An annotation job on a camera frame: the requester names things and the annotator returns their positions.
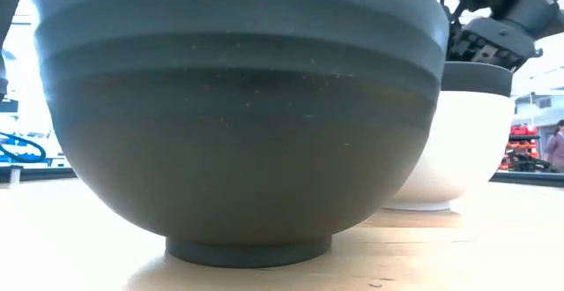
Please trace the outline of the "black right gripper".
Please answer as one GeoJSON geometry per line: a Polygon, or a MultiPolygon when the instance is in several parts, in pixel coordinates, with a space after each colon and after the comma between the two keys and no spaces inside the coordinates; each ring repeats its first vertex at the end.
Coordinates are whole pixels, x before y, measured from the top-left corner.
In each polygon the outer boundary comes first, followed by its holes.
{"type": "Polygon", "coordinates": [[[474,19],[451,38],[449,61],[488,63],[520,69],[544,51],[536,42],[564,32],[558,0],[506,0],[486,18],[474,19]]]}

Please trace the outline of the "dark gray bowl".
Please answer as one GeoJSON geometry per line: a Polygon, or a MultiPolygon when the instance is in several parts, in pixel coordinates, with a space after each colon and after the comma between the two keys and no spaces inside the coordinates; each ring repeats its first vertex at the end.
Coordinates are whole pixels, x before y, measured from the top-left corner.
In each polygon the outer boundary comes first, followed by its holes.
{"type": "Polygon", "coordinates": [[[490,93],[504,97],[511,95],[513,73],[488,63],[445,63],[442,91],[490,93]]]}

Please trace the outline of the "white bowl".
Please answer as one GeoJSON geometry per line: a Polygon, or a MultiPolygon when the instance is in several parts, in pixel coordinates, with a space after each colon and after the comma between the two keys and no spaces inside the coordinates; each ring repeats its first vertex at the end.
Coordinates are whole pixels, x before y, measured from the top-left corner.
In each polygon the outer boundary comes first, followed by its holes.
{"type": "Polygon", "coordinates": [[[493,93],[440,93],[427,144],[415,169],[384,207],[435,212],[497,171],[510,133],[515,103],[493,93]]]}

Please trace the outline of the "large black bowl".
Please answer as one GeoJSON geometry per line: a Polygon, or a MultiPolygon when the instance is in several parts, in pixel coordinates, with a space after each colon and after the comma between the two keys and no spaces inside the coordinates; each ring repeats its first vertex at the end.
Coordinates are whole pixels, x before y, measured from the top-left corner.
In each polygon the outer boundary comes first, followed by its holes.
{"type": "Polygon", "coordinates": [[[63,152],[111,210],[219,267],[317,257],[425,147],[436,0],[33,0],[63,152]]]}

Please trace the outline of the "person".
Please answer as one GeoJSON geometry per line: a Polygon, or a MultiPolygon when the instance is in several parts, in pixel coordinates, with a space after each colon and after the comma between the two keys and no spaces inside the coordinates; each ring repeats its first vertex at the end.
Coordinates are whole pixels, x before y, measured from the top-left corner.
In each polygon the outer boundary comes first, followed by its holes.
{"type": "Polygon", "coordinates": [[[560,119],[544,151],[544,160],[564,173],[564,119],[560,119]]]}

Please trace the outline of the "blue background box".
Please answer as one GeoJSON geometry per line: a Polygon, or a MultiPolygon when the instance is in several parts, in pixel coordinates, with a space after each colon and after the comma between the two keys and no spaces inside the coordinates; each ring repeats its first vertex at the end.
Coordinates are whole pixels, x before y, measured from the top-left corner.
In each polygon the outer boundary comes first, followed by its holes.
{"type": "Polygon", "coordinates": [[[13,153],[0,153],[0,162],[17,162],[17,163],[41,163],[46,160],[46,155],[35,155],[24,153],[23,155],[16,155],[13,153]]]}

